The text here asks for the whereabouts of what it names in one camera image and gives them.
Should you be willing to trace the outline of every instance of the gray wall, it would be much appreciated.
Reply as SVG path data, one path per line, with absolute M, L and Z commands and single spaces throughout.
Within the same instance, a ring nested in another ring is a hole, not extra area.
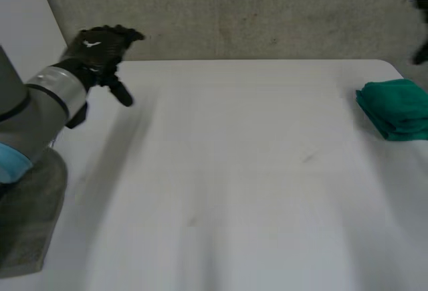
M 48 1 L 66 41 L 104 24 L 147 34 L 128 60 L 377 58 L 428 80 L 408 63 L 426 31 L 406 0 Z

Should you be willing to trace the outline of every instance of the robotic hand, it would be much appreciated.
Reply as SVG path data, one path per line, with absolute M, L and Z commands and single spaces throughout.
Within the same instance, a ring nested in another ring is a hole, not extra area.
M 419 9 L 423 14 L 423 20 L 428 23 L 428 0 L 411 0 L 416 9 Z M 412 63 L 415 65 L 423 64 L 428 61 L 428 41 L 426 41 L 416 52 L 412 58 Z
M 85 121 L 91 87 L 107 86 L 120 103 L 132 105 L 116 71 L 132 42 L 143 39 L 120 25 L 82 30 L 59 63 L 26 85 L 0 47 L 0 183 L 18 181 L 64 126 Z
M 82 30 L 61 57 L 61 62 L 53 66 L 73 73 L 87 92 L 95 85 L 109 87 L 118 101 L 129 107 L 134 100 L 115 73 L 125 51 L 137 40 L 144 40 L 144 36 L 121 25 Z M 66 126 L 74 128 L 81 124 L 87 111 L 88 103 L 85 102 Z

